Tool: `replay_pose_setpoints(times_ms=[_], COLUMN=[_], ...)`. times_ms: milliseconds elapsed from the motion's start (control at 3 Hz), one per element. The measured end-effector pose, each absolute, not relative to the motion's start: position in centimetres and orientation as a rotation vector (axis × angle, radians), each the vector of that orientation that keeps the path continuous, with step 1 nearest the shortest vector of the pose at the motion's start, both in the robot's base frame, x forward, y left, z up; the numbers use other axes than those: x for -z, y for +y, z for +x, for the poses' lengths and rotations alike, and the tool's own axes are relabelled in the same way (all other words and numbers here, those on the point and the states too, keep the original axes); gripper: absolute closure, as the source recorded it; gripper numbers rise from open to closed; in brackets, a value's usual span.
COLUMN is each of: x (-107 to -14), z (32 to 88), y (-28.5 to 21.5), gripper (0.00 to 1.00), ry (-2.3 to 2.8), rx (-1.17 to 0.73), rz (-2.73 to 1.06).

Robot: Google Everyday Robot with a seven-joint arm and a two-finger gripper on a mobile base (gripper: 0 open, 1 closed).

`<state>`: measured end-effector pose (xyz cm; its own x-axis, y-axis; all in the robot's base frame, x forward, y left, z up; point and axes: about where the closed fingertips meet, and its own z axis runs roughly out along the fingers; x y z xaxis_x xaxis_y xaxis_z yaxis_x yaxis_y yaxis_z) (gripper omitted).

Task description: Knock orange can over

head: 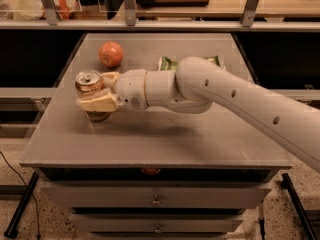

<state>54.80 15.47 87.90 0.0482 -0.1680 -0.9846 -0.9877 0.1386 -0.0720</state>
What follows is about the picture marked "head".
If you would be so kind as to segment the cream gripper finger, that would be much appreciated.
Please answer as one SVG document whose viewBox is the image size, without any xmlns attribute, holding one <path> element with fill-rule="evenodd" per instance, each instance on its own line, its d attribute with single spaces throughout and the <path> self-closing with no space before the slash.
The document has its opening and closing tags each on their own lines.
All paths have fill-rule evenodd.
<svg viewBox="0 0 320 240">
<path fill-rule="evenodd" d="M 114 88 L 120 74 L 118 72 L 105 72 L 101 74 L 106 88 Z"/>
<path fill-rule="evenodd" d="M 111 88 L 78 98 L 76 102 L 86 112 L 115 112 L 123 106 L 120 97 Z"/>
</svg>

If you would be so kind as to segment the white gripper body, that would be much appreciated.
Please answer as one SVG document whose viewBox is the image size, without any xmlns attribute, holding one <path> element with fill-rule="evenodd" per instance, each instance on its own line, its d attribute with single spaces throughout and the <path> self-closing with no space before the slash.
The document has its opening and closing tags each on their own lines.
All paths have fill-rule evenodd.
<svg viewBox="0 0 320 240">
<path fill-rule="evenodd" d="M 121 108 L 126 110 L 145 110 L 148 105 L 145 94 L 147 71 L 144 69 L 129 70 L 121 74 L 115 83 Z"/>
</svg>

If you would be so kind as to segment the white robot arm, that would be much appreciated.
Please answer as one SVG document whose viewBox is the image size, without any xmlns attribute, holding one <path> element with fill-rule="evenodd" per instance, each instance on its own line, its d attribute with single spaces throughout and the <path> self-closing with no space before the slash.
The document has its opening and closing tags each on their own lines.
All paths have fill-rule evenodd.
<svg viewBox="0 0 320 240">
<path fill-rule="evenodd" d="M 217 103 L 320 172 L 320 111 L 239 78 L 200 57 L 167 71 L 84 71 L 76 76 L 78 106 L 85 112 L 163 107 L 197 114 Z"/>
</svg>

